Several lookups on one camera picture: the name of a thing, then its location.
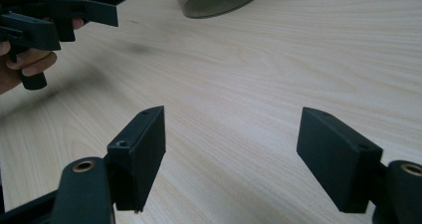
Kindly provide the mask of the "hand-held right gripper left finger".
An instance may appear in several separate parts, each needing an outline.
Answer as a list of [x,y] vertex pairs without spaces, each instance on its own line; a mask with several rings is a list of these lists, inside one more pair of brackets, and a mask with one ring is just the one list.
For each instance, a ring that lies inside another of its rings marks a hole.
[[111,200],[142,212],[166,151],[164,106],[138,113],[107,146]]

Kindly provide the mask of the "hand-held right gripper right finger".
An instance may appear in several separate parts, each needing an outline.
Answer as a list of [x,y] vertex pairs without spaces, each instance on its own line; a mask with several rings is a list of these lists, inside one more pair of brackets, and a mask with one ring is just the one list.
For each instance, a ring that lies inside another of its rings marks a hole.
[[382,152],[334,115],[303,109],[297,153],[339,211],[366,211]]

